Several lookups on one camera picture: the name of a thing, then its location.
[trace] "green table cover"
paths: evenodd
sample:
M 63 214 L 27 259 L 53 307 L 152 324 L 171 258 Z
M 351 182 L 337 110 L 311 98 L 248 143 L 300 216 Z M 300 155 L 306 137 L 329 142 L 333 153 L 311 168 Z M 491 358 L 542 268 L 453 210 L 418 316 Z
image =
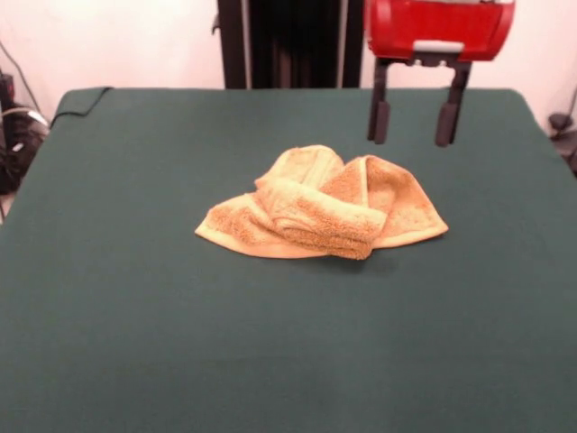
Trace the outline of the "green table cover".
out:
M 526 103 L 470 90 L 89 89 L 0 229 L 0 431 L 575 433 L 577 184 Z M 451 227 L 366 262 L 197 238 L 289 147 L 411 170 Z

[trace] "crumpled towel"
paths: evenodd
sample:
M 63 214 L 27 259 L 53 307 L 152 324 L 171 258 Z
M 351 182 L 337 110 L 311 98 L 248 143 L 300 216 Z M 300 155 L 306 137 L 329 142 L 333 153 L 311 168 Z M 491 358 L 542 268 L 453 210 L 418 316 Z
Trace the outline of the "crumpled towel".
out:
M 290 149 L 255 184 L 210 209 L 195 233 L 258 257 L 362 260 L 448 230 L 415 177 L 376 156 L 344 164 L 322 145 Z

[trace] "towel fold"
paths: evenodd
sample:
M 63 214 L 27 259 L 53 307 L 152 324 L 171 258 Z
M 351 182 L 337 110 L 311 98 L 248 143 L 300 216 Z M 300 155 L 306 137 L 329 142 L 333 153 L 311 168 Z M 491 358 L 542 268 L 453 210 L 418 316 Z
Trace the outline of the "towel fold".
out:
M 345 165 L 328 147 L 295 148 L 255 184 L 210 209 L 197 235 L 260 257 L 361 260 L 448 230 L 415 177 L 375 156 Z

